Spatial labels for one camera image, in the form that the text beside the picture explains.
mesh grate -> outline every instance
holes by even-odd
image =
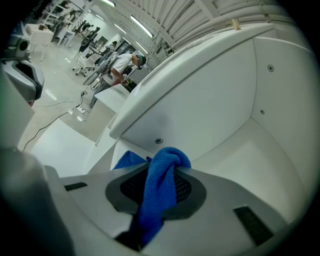
[[[148,169],[144,169],[135,176],[127,179],[120,185],[121,192],[139,206],[144,199],[145,183],[148,175]],[[184,178],[174,174],[174,185],[176,193],[176,202],[180,203],[185,200],[191,193],[192,186]]]

ceiling light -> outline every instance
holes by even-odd
[[[141,46],[140,43],[138,43],[137,41],[135,41],[135,42],[141,47],[142,50],[144,50],[144,51],[146,52],[146,54],[149,54],[149,53],[146,51],[146,49]]]
[[[126,31],[124,31],[121,27],[119,27],[117,24],[114,24],[118,29],[120,29],[123,33],[127,33]]]
[[[124,40],[126,40],[126,42],[129,44],[129,45],[131,45],[131,43],[127,40],[127,39],[125,39],[124,37],[122,37]]]
[[[139,20],[137,20],[135,17],[133,17],[132,15],[131,15],[131,19],[135,22],[135,23],[137,23],[138,24],[138,26],[140,27],[140,28],[142,28],[147,34],[148,34],[148,36],[149,37],[153,37],[154,35],[153,34],[151,34],[151,32],[148,30],[148,29],[146,29],[146,27],[144,26],[144,25],[142,25],[141,23],[140,23],[140,21]]]
[[[105,20],[104,18],[100,17],[98,14],[96,14],[95,16],[97,16],[98,18],[100,18],[101,20]]]
[[[102,0],[102,2],[105,2],[106,4],[108,4],[108,5],[112,6],[112,7],[116,6],[114,2],[111,2],[109,0]]]

blue microfiber cloth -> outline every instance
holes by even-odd
[[[127,151],[115,169],[145,162],[137,154]],[[141,247],[150,242],[161,229],[162,212],[177,204],[175,166],[191,168],[188,157],[174,147],[162,148],[151,160],[144,185],[143,201],[134,220],[135,223],[131,225],[131,229],[139,235]]]

white desk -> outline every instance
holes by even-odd
[[[25,30],[30,38],[30,51],[33,52],[35,47],[38,45],[49,46],[52,41],[52,37],[54,33],[49,29],[39,30],[39,24],[27,24],[25,25]],[[40,61],[42,62],[44,59],[45,51],[42,51],[42,56]]]
[[[72,32],[66,29],[65,27],[63,27],[58,33],[58,35],[56,36],[57,38],[59,38],[59,42],[57,44],[58,46],[61,44],[65,36],[68,38],[68,42],[66,42],[65,47],[68,47],[70,41],[75,37],[75,32]]]
[[[126,88],[117,84],[95,95],[97,101],[86,121],[87,137],[90,140],[97,141],[114,115],[119,112],[129,94]]]

black rectangular slot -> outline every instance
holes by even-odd
[[[78,182],[78,183],[74,183],[74,184],[70,184],[70,185],[65,185],[64,188],[66,191],[71,191],[71,190],[77,190],[83,187],[88,186],[86,183],[84,182]]]
[[[273,236],[271,231],[248,206],[239,207],[233,209],[233,211],[249,233],[256,246],[263,244]]]

